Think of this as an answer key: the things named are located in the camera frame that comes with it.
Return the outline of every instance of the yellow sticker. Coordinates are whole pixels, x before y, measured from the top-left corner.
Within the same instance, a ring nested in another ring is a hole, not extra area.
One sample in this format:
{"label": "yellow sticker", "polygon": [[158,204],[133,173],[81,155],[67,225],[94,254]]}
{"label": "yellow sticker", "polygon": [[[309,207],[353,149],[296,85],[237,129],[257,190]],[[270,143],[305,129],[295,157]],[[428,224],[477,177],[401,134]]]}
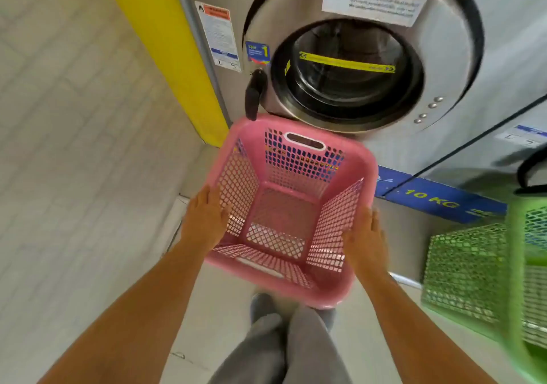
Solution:
{"label": "yellow sticker", "polygon": [[300,59],[311,62],[319,62],[321,64],[333,65],[335,67],[343,67],[345,69],[395,73],[394,65],[371,64],[369,62],[341,60],[339,58],[331,58],[325,57],[323,55],[305,53],[304,51],[300,51]]}

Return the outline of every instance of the white wall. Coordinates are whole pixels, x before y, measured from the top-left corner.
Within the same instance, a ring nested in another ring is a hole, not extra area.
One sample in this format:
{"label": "white wall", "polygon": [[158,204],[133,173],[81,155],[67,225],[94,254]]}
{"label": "white wall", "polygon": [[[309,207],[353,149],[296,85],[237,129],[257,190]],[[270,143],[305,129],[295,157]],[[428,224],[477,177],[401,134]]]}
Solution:
{"label": "white wall", "polygon": [[0,382],[35,382],[158,258],[202,146],[114,0],[0,0]]}

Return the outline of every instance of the gray pants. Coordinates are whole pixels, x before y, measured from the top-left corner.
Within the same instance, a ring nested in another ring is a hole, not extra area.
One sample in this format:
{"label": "gray pants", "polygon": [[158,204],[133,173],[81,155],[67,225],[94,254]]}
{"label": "gray pants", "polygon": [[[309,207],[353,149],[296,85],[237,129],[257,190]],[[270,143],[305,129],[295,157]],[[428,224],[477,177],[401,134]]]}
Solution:
{"label": "gray pants", "polygon": [[209,381],[209,384],[281,383],[351,384],[323,321],[308,307],[297,309],[287,333],[277,313],[257,320]]}

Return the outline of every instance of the washing machine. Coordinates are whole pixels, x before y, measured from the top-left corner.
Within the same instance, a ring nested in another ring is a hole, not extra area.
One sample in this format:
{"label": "washing machine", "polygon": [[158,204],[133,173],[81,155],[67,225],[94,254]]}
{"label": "washing machine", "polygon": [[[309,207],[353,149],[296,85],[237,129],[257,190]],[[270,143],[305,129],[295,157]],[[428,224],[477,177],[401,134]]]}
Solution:
{"label": "washing machine", "polygon": [[[181,3],[229,123],[260,104],[359,139],[407,175],[547,93],[547,0]],[[458,167],[474,166],[465,157]]]}

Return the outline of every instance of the gray shoe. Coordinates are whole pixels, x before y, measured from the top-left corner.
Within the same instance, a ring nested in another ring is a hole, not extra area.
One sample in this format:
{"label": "gray shoe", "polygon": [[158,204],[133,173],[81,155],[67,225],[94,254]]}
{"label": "gray shoe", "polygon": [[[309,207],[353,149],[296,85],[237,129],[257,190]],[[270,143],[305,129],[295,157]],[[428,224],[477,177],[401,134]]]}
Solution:
{"label": "gray shoe", "polygon": [[250,301],[250,324],[270,313],[277,313],[274,298],[268,293],[257,293]]}
{"label": "gray shoe", "polygon": [[313,308],[313,310],[317,312],[317,314],[319,315],[319,318],[321,318],[321,320],[325,324],[326,330],[330,332],[330,330],[332,329],[332,326],[334,325],[334,318],[336,317],[336,309]]}

